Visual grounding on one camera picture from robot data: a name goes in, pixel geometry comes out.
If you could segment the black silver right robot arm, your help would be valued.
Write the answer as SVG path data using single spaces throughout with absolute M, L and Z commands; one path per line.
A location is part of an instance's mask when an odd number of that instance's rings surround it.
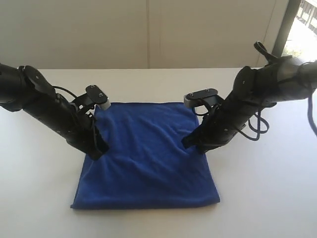
M 232 91 L 223 99 L 213 88 L 196 91 L 184 96 L 184 104 L 190 109 L 204 106 L 202 123 L 181 142 L 185 148 L 196 147 L 200 153 L 228 144 L 236 134 L 242 134 L 248 125 L 257 141 L 268 126 L 261 116 L 265 108 L 279 102 L 308 100 L 308 118 L 313 131 L 312 96 L 317 89 L 317 63 L 304 62 L 300 58 L 283 57 L 275 63 L 259 69 L 243 67 L 235 77 Z M 250 118 L 257 117 L 257 127 L 252 127 Z

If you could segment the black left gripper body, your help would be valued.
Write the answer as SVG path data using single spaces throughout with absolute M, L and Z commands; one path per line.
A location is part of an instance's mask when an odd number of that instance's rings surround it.
M 83 152 L 83 139 L 93 139 L 92 120 L 87 116 L 78 115 L 75 111 L 63 113 L 58 129 L 59 134 L 72 147 Z

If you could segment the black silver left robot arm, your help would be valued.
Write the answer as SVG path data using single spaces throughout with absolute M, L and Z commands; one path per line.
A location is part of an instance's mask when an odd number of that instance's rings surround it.
M 85 94 L 74 96 L 70 102 L 57 89 L 32 66 L 0 66 L 2 108 L 10 112 L 25 111 L 70 146 L 98 160 L 109 150 L 109 145 L 103 140 L 91 110 L 95 107 L 107 110 L 108 96 L 97 85 L 89 85 Z

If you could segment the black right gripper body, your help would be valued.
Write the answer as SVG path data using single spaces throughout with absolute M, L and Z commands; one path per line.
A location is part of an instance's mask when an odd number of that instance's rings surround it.
M 204 143 L 226 145 L 246 126 L 248 106 L 246 104 L 221 104 L 210 120 L 206 119 L 202 131 Z

